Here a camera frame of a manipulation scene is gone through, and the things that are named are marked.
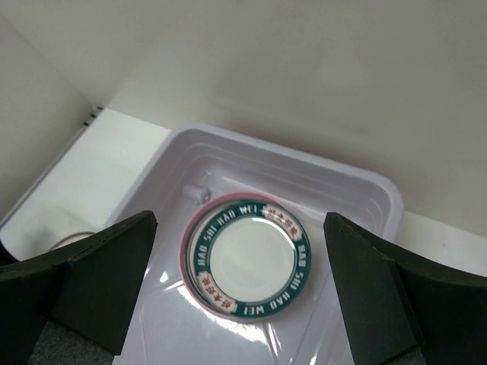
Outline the orange sunburst pattern plate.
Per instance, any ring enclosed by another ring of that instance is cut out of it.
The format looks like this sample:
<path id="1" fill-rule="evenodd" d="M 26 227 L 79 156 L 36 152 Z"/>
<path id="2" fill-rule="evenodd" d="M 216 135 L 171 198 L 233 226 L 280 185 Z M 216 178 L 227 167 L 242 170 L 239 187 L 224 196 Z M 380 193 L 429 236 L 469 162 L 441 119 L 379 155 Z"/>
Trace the orange sunburst pattern plate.
<path id="1" fill-rule="evenodd" d="M 91 235 L 93 235 L 92 232 L 79 232 L 79 233 L 73 233 L 65 238 L 63 238 L 62 240 L 60 240 L 59 242 L 57 242 L 56 244 L 54 244 L 50 250 L 56 250 L 56 249 L 59 249 L 59 248 L 62 248 L 64 246 L 68 246 L 72 243 L 75 243 L 75 242 L 78 242 L 79 240 L 83 240 L 87 237 L 90 237 Z"/>

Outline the pink plastic plate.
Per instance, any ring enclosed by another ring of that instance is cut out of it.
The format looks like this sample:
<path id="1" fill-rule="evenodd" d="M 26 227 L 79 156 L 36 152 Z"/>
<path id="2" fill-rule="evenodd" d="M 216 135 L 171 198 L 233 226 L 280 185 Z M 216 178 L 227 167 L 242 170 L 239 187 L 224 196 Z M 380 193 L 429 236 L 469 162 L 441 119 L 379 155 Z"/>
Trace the pink plastic plate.
<path id="1" fill-rule="evenodd" d="M 217 316 L 219 318 L 234 320 L 235 322 L 247 323 L 247 322 L 255 322 L 255 319 L 242 319 L 237 317 L 236 315 L 220 312 L 219 310 L 210 306 L 207 300 L 204 300 L 202 298 L 202 295 L 197 291 L 193 283 L 193 278 L 192 278 L 192 274 L 190 273 L 191 270 L 189 269 L 189 263 L 188 263 L 189 261 L 188 250 L 190 247 L 190 241 L 196 232 L 196 228 L 200 225 L 200 221 L 217 207 L 221 205 L 229 204 L 232 201 L 244 200 L 244 199 L 256 199 L 265 202 L 270 202 L 274 205 L 280 205 L 280 203 L 276 199 L 258 192 L 233 192 L 233 193 L 224 194 L 217 198 L 211 198 L 195 213 L 191 221 L 186 226 L 186 230 L 184 231 L 184 234 L 180 241 L 179 266 L 180 266 L 180 273 L 182 276 L 182 280 L 186 285 L 189 294 L 203 309 L 205 309 L 212 315 Z"/>

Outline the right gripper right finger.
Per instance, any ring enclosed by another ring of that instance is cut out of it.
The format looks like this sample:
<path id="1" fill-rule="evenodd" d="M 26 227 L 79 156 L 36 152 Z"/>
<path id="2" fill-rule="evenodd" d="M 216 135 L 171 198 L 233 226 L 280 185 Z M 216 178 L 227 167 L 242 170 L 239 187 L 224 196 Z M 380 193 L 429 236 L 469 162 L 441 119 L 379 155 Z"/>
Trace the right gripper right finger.
<path id="1" fill-rule="evenodd" d="M 484 364 L 486 279 L 390 243 L 338 213 L 323 224 L 356 364 Z"/>

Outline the teal rimmed white plate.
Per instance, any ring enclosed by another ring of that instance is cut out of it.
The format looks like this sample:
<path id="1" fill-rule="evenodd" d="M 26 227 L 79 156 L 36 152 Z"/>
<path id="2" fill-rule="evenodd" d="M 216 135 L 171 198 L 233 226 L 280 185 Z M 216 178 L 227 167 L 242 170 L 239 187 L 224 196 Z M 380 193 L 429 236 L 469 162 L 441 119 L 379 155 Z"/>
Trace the teal rimmed white plate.
<path id="1" fill-rule="evenodd" d="M 304 289 L 312 245 L 284 206 L 240 200 L 214 210 L 197 236 L 196 286 L 221 312 L 263 319 L 287 308 Z"/>

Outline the white plate red characters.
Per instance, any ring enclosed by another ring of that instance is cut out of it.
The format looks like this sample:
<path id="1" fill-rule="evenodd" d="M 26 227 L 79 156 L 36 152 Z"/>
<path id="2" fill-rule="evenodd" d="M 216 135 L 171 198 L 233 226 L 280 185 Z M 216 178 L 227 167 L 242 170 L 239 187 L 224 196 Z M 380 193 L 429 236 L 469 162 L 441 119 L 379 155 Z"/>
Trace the white plate red characters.
<path id="1" fill-rule="evenodd" d="M 221 205 L 221 206 L 217 207 L 217 208 L 216 208 L 216 209 L 214 209 L 214 210 L 220 211 L 220 210 L 221 210 L 221 209 L 222 209 L 224 206 L 226 206 L 226 205 Z M 200 227 L 201 227 L 202 225 L 204 225 L 204 221 L 206 221 L 206 220 L 208 219 L 208 216 L 212 216 L 212 212 L 213 212 L 214 210 L 212 210 L 212 211 L 211 211 L 211 212 L 210 212 L 208 215 L 206 215 L 206 216 L 205 216 L 205 217 L 204 217 L 204 218 L 203 218 L 203 219 L 200 221 L 200 225 L 199 225 L 199 226 L 196 228 L 196 232 L 195 232 L 195 234 L 194 234 L 193 238 L 192 238 L 192 239 L 191 239 L 191 241 L 190 241 L 190 247 L 189 247 L 189 250 L 188 250 L 188 259 L 189 259 L 188 263 L 189 263 L 189 269 L 191 270 L 191 272 L 190 272 L 190 273 L 192 274 L 193 283 L 194 283 L 194 285 L 195 285 L 195 287 L 196 287 L 196 289 L 197 289 L 197 291 L 198 291 L 199 293 L 200 293 L 200 291 L 199 291 L 198 287 L 196 286 L 196 279 L 194 278 L 194 268 L 193 268 L 193 266 L 192 266 L 192 258 L 193 258 L 193 254 L 194 254 L 194 251 L 195 251 L 195 244 L 196 244 L 196 241 L 197 241 L 197 236 L 198 236 L 199 232 L 201 231 Z"/>

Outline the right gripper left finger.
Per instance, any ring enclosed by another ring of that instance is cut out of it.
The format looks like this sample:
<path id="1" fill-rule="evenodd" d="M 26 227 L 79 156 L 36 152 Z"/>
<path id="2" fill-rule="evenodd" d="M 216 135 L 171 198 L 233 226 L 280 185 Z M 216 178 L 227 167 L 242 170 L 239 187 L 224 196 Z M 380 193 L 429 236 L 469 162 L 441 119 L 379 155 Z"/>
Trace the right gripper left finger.
<path id="1" fill-rule="evenodd" d="M 1 362 L 111 364 L 157 231 L 152 211 L 19 261 L 1 249 Z"/>

